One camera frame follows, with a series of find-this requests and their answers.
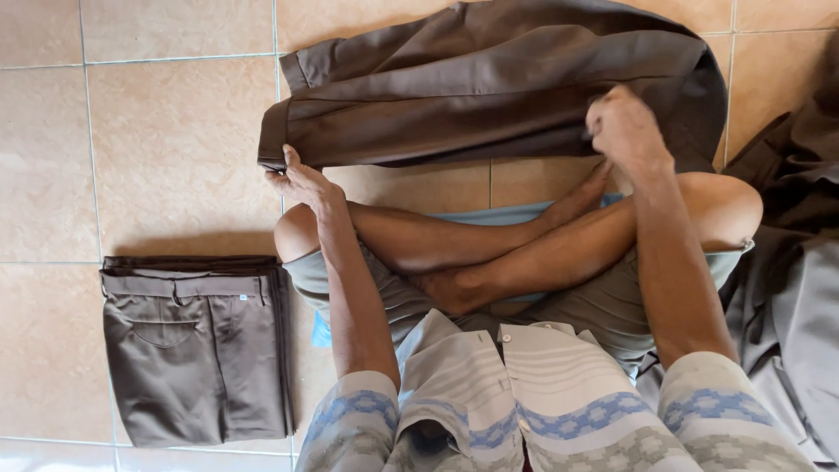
tile floor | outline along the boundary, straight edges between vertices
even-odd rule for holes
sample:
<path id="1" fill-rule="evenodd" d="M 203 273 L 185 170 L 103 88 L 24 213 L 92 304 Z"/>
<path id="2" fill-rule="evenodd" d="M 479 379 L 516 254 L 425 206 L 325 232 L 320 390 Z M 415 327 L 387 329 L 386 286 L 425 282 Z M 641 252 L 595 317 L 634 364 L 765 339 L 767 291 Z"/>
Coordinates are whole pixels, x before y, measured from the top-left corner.
<path id="1" fill-rule="evenodd" d="M 96 270 L 107 254 L 272 253 L 283 203 L 255 165 L 288 96 L 277 55 L 449 0 L 0 0 L 0 469 L 289 470 L 335 376 L 294 299 L 300 432 L 128 447 Z M 703 35 L 730 84 L 723 166 L 817 83 L 839 0 L 631 0 Z M 328 170 L 361 202 L 458 212 L 555 198 L 590 160 Z"/>

knee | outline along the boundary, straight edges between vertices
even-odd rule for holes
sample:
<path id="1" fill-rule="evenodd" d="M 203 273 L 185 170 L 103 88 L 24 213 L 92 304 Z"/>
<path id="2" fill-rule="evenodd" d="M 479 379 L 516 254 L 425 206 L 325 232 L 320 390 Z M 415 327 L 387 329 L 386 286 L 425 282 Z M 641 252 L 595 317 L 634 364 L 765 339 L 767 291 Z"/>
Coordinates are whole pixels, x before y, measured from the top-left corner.
<path id="1" fill-rule="evenodd" d="M 754 236 L 763 202 L 752 186 L 735 177 L 702 172 L 677 178 L 706 252 L 740 249 Z"/>
<path id="2" fill-rule="evenodd" d="M 308 205 L 290 208 L 274 226 L 274 244 L 283 262 L 297 260 L 320 247 L 315 214 Z"/>

patterned shirt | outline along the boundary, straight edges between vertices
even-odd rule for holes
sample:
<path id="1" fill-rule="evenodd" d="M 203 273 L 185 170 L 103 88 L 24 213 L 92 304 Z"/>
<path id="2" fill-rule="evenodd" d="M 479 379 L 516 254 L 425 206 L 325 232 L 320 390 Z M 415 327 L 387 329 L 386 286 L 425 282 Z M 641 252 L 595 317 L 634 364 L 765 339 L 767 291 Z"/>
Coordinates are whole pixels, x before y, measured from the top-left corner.
<path id="1" fill-rule="evenodd" d="M 320 403 L 297 470 L 802 471 L 739 366 L 701 352 L 667 371 L 658 413 L 591 333 L 502 325 L 463 333 L 432 310 L 397 349 L 402 388 L 342 377 Z"/>

man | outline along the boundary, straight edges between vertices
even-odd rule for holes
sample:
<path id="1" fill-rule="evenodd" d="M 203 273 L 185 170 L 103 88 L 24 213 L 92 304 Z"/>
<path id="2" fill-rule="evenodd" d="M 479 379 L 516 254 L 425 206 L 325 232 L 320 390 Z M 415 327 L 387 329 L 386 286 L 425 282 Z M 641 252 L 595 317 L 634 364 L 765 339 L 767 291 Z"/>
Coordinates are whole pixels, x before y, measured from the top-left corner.
<path id="1" fill-rule="evenodd" d="M 287 174 L 268 179 L 305 206 L 279 221 L 278 251 L 331 324 L 339 378 L 298 469 L 811 469 L 737 366 L 715 287 L 751 246 L 757 193 L 676 176 L 624 87 L 586 125 L 634 194 L 585 213 L 607 164 L 507 227 L 348 203 L 286 148 Z M 540 291 L 510 318 L 475 312 Z M 630 380 L 653 346 L 668 370 L 658 416 Z"/>

forearm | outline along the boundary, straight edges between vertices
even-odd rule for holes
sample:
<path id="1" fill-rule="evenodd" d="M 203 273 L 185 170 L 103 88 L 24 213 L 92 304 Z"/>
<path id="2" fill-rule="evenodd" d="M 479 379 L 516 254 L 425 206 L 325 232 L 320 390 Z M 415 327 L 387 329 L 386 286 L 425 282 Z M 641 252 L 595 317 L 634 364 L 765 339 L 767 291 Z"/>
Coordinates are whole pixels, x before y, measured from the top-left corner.
<path id="1" fill-rule="evenodd" d="M 329 279 L 332 355 L 338 377 L 376 370 L 399 390 L 388 320 L 342 199 L 313 208 Z"/>
<path id="2" fill-rule="evenodd" d="M 675 174 L 653 170 L 639 179 L 638 279 L 661 363 L 711 351 L 737 362 L 722 305 Z"/>

